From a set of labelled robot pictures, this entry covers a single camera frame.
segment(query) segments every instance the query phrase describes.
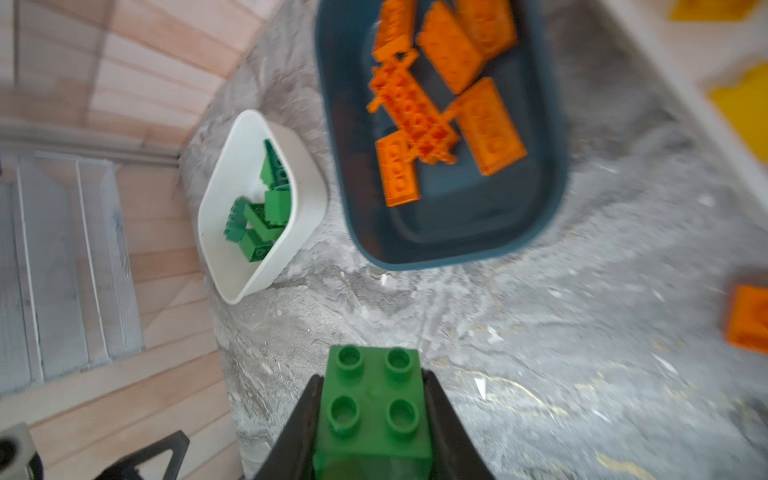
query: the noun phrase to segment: marble surface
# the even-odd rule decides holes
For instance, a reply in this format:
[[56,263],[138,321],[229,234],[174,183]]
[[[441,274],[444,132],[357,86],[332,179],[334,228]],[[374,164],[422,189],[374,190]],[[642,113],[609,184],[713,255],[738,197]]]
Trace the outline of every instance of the marble surface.
[[768,356],[728,346],[721,321],[734,279],[765,280],[768,233],[586,4],[542,2],[573,157],[551,226],[505,257],[398,273],[364,260],[344,223],[316,7],[286,0],[181,158],[196,213],[234,118],[257,108],[329,185],[272,287],[228,306],[208,282],[247,476],[328,346],[355,343],[420,349],[498,478],[765,478]]

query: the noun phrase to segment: white tray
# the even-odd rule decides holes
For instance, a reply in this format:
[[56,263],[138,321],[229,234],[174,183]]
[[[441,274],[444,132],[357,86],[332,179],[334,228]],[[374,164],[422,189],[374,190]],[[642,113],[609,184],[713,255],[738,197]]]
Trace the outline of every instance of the white tray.
[[593,0],[611,30],[627,40],[664,86],[672,112],[711,151],[720,174],[750,215],[768,230],[768,168],[710,102],[708,92],[735,84],[768,61],[768,2],[744,22],[672,22],[676,0]]
[[[260,262],[248,262],[240,247],[224,237],[232,203],[245,196],[264,201],[261,166],[269,139],[280,157],[291,191],[291,211],[283,234]],[[230,305],[267,288],[317,228],[328,204],[325,181],[293,131],[267,121],[258,111],[237,117],[210,177],[197,217],[203,257],[221,298]]]

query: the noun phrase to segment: blue container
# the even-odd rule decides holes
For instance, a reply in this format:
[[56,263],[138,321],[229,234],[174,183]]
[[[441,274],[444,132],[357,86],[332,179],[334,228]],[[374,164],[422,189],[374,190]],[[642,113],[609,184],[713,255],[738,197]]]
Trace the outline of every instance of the blue container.
[[[416,32],[431,3],[419,0]],[[375,142],[397,128],[384,108],[366,110],[381,1],[321,1],[317,63],[341,198],[352,239],[375,265],[411,270],[503,255],[551,220],[568,175],[568,144],[536,3],[512,1],[518,43],[481,75],[493,77],[528,156],[483,177],[461,140],[452,150],[455,165],[416,161],[421,199],[390,208]],[[455,95],[420,54],[411,73],[442,111]]]

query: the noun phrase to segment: yellow lego brick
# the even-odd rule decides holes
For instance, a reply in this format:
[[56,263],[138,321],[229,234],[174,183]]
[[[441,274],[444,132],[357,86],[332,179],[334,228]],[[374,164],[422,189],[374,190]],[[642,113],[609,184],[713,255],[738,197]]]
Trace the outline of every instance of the yellow lego brick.
[[763,162],[768,162],[768,63],[748,71],[734,87],[721,87],[710,99]]
[[739,22],[760,0],[680,0],[670,16],[678,22]]

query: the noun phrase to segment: wooden floor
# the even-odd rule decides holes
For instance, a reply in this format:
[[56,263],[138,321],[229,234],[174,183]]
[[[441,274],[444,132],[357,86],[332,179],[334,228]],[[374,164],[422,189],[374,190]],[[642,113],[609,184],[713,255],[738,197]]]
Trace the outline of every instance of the wooden floor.
[[[243,474],[230,403],[177,170],[119,167],[118,188],[145,350],[0,399],[0,429],[27,422],[46,478],[85,480],[177,430],[179,478]],[[161,479],[170,458],[141,467]]]

